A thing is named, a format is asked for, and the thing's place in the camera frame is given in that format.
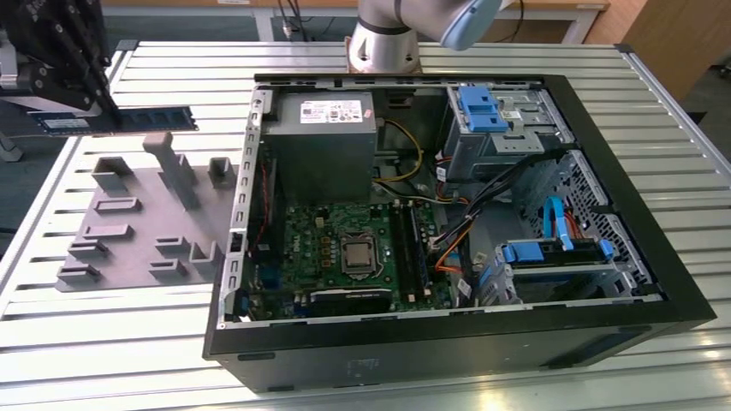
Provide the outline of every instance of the sticker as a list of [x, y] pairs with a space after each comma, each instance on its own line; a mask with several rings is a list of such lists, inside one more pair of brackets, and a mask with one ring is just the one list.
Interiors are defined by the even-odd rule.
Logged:
[[519, 111], [503, 111], [503, 118], [506, 120], [522, 120], [523, 116]]
[[467, 281], [460, 278], [459, 283], [456, 283], [456, 287], [459, 288], [459, 291], [462, 291], [462, 294], [464, 294], [464, 297], [470, 298], [470, 295], [472, 294], [472, 287], [470, 287], [470, 284]]
[[44, 120], [48, 128], [88, 128], [90, 123], [80, 118], [59, 118], [56, 120]]
[[440, 182], [447, 182], [447, 169], [444, 169], [443, 167], [436, 168], [436, 179]]
[[299, 122], [303, 124], [363, 122], [362, 101], [306, 101], [300, 105]]

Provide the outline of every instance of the wire bundle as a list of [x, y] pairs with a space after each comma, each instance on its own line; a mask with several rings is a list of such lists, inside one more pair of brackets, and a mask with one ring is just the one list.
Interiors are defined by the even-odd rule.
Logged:
[[452, 227], [450, 230], [447, 230], [442, 235], [439, 235], [436, 239], [434, 240], [434, 245], [439, 245], [450, 237], [456, 235], [456, 239], [450, 243], [450, 246], [447, 247], [447, 252], [442, 255], [436, 263], [438, 271], [452, 271], [454, 267], [443, 266], [443, 262], [450, 256], [450, 253], [452, 252], [455, 247], [463, 241], [464, 237], [467, 236], [467, 233], [472, 229], [475, 219], [480, 215], [482, 207], [487, 204], [487, 202], [491, 201], [499, 194], [504, 193], [511, 188], [515, 181], [523, 175], [523, 172], [534, 164], [540, 163], [542, 161], [546, 161], [546, 160], [558, 159], [563, 157], [567, 151], [572, 148], [576, 148], [576, 145], [568, 144], [568, 145], [563, 145], [560, 148], [555, 148], [540, 154], [534, 154], [532, 156], [527, 156], [514, 166], [511, 166], [500, 174], [498, 174], [498, 176], [492, 180], [488, 181], [488, 183], [484, 185], [484, 188], [480, 190], [478, 195], [474, 197], [472, 202], [468, 204], [467, 208], [464, 209], [463, 218], [459, 224], [455, 227]]

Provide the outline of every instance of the blue plastic latch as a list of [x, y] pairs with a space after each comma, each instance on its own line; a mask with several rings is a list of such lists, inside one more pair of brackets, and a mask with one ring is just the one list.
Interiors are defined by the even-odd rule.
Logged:
[[[552, 232], [554, 219], [551, 219], [551, 212], [556, 222], [556, 233]], [[563, 244], [563, 249], [571, 251], [574, 249], [574, 242], [571, 242], [571, 236], [568, 235], [567, 218], [563, 215], [563, 203], [560, 202], [560, 198], [552, 195], [546, 199], [544, 203], [544, 237], [552, 238], [555, 236]]]
[[499, 102], [484, 86], [459, 87], [459, 102], [467, 117], [467, 128], [474, 133], [498, 133], [508, 129], [500, 116]]
[[604, 253], [604, 258], [607, 259], [607, 261], [610, 261], [615, 257], [615, 246], [612, 246], [611, 241], [606, 239], [600, 240], [599, 248]]
[[512, 246], [503, 246], [503, 257], [506, 263], [512, 263], [515, 261], [515, 252]]
[[492, 274], [492, 265], [488, 267], [488, 269], [482, 273], [480, 276], [480, 283], [478, 284], [478, 287], [482, 287], [483, 284], [488, 281], [490, 275]]
[[536, 242], [515, 242], [512, 250], [518, 256], [519, 262], [543, 261], [544, 254], [540, 251], [540, 245]]

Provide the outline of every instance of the metal workbench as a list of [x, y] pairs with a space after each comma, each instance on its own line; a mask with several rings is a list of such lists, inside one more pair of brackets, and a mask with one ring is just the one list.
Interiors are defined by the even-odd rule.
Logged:
[[[586, 369], [255, 396], [202, 359], [211, 286], [62, 294], [54, 289], [100, 156], [155, 164], [142, 136], [71, 138], [0, 265], [0, 405], [131, 409], [559, 410], [731, 407], [731, 167], [632, 54], [611, 46], [423, 45], [427, 72], [564, 74], [719, 319]], [[342, 44], [140, 43], [110, 69], [122, 106], [191, 104], [176, 133], [192, 165], [239, 161], [252, 76], [339, 72]]]

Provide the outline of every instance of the yellow wire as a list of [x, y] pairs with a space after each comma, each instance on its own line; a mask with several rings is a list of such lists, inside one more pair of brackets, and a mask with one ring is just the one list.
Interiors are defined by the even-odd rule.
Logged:
[[424, 154], [422, 153], [422, 146], [419, 145], [419, 142], [416, 141], [416, 137], [414, 137], [414, 134], [411, 134], [410, 131], [396, 121], [386, 119], [386, 123], [395, 126], [402, 131], [402, 133], [407, 135], [411, 142], [414, 143], [414, 146], [416, 147], [418, 156], [419, 156], [416, 161], [416, 166], [414, 167], [414, 170], [410, 171], [407, 174], [404, 174], [403, 176], [383, 177], [376, 179], [378, 182], [400, 182], [419, 172], [419, 169], [422, 168], [422, 163], [424, 162]]

